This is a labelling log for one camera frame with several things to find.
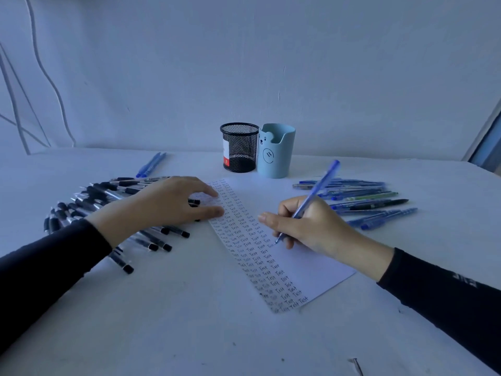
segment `pile of black pens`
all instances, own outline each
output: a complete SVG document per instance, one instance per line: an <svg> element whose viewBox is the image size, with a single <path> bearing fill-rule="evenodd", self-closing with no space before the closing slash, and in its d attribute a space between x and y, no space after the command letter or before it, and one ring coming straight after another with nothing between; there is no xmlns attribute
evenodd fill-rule
<svg viewBox="0 0 501 376"><path fill-rule="evenodd" d="M299 190L311 190L316 180L304 180L293 185ZM387 189L385 182L361 179L333 179L318 196L339 215L368 215L347 223L362 230L373 230L387 221L413 214L417 208L380 210L409 202L409 199L391 199L398 193Z"/></svg>
<svg viewBox="0 0 501 376"><path fill-rule="evenodd" d="M56 208L51 208L50 214L44 220L44 231L47 234L51 234L84 218L110 202L134 195L147 185L164 178L168 177L126 177L110 179L107 182L91 183L90 186L82 187L79 193L74 194L70 203L58 202ZM192 207L198 207L200 201L197 199L188 199L188 203ZM159 238L159 236L162 237L169 233L175 233L184 238L189 238L190 236L188 232L183 231L181 228L162 226L141 230L126 241L149 251L157 251L159 248L162 248L170 252L172 246ZM126 273L131 274L134 271L120 246L114 248L108 257Z"/></svg>

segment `cable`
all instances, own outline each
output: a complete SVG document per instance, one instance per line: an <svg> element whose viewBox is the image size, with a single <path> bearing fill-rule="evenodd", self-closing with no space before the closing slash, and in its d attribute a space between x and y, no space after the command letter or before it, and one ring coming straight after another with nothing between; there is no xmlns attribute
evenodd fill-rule
<svg viewBox="0 0 501 376"><path fill-rule="evenodd" d="M73 143L72 147L75 147L77 145L77 141L75 140L75 138L73 137L73 134L71 133L70 131L70 127L68 126L68 120L66 119L66 110L64 108L64 104L63 104L63 98L61 97L61 94L59 93L59 90L58 88L56 87L56 85L54 84L54 82L52 81L51 77L47 74L47 71L45 71L45 67L44 65L41 63L41 60L40 60L40 54L39 54L39 51L38 51L38 44L37 44L37 32L35 30L35 24L34 24L34 13L33 13L33 7L31 5L31 2L30 0L25 0L26 2L26 5L28 6L28 12L29 12L29 20L31 22L31 30L32 30L32 41L33 41L33 50L34 50L34 56L35 58L37 59L37 63L38 63L38 66L40 67L41 69L41 72L44 73L45 77L47 78L47 80L49 81L49 83L51 84L54 92L56 93L56 96L58 97L58 101L59 101L59 108L61 109L61 115L63 116L63 122L64 122L64 127L66 129L66 133L68 134L68 136L70 136L71 138L71 141Z"/></svg>
<svg viewBox="0 0 501 376"><path fill-rule="evenodd" d="M3 49L3 45L1 43L0 43L0 48L2 49L3 54L6 55L5 50ZM26 151L26 154L31 155L28 144L26 143L26 138L22 133L21 120L19 118L19 111L17 110L16 98L14 97L12 86L10 85L9 77L7 76L7 69L5 68L5 64L3 63L1 55L0 55L0 69L2 70L3 79L5 80L5 85L7 86L7 92L9 92L10 102L12 103L12 110L14 111L14 118L16 120L17 133L19 134L19 138L21 139L21 143Z"/></svg>
<svg viewBox="0 0 501 376"><path fill-rule="evenodd" d="M12 66L12 63L10 62L10 59L9 59L9 56L7 55L7 53L5 52L5 50L3 50L3 54L5 55L5 59L7 60L7 63L9 63L9 66L10 66L10 69L12 70L12 73L14 74L14 76L16 77L16 80L17 80L17 83L19 84L19 87L21 87L21 91L22 93L25 95L25 98L26 98L26 101L28 102L28 105L29 107L31 108L31 111L33 112L34 114L34 118L37 120L38 122L38 126L40 127L41 129L41 132L44 134L44 137L45 137L45 140L47 141L47 145L52 147L51 143L49 142L49 139L47 138L47 135L45 134L45 130L43 129L43 127L41 126L41 123L40 123L40 120L38 119L38 116L37 114L35 113L34 109L33 109L33 106L31 105L31 102L29 101L29 98L28 98L28 95L26 94L25 92L25 89L24 87L22 86L22 83L19 79L19 77L17 76L17 73L16 73L16 70L14 69L14 66Z"/></svg>
<svg viewBox="0 0 501 376"><path fill-rule="evenodd" d="M14 121L12 121L11 119L9 119L8 117L5 117L1 113L0 113L0 118L4 119L5 121L7 121L8 123L12 124L13 126L17 125ZM27 133L29 137L33 138L37 143L39 143L40 145L48 148L47 144L44 144L43 142L41 142L32 132L28 131L25 128L21 128L21 129L22 129L23 132Z"/></svg>

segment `right hand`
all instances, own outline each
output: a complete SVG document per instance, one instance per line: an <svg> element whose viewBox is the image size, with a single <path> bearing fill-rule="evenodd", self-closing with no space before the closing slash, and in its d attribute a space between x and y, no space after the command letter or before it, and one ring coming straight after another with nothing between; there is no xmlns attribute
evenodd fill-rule
<svg viewBox="0 0 501 376"><path fill-rule="evenodd" d="M298 241L315 252L340 260L344 251L365 239L319 197L314 199L301 219L292 219L291 216L304 198L298 196L280 202L278 214L262 213L258 218L274 230L275 237L280 232L290 236L284 240L287 249L291 249L294 242Z"/></svg>

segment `white table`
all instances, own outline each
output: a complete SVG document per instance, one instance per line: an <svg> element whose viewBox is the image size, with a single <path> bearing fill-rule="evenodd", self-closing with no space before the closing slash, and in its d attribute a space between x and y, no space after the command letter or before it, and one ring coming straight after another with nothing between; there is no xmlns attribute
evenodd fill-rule
<svg viewBox="0 0 501 376"><path fill-rule="evenodd" d="M49 207L78 186L132 175L151 156L64 149L3 160L0 254L40 238ZM465 162L339 159L342 177L384 180L420 208L373 238L501 288L501 178ZM291 177L331 160L295 156ZM224 170L220 153L174 153L156 174L244 177ZM0 374L350 376L351 357L366 376L495 374L361 274L272 314L209 224L189 231L169 236L171 253L129 252L130 276L98 264L0 358Z"/></svg>

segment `black long-sleeve shirt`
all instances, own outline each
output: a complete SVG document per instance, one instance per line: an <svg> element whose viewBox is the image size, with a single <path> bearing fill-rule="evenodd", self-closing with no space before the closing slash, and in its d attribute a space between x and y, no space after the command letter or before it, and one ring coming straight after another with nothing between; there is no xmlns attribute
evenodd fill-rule
<svg viewBox="0 0 501 376"><path fill-rule="evenodd" d="M0 258L0 354L110 252L80 220ZM501 374L501 291L397 248L378 284Z"/></svg>

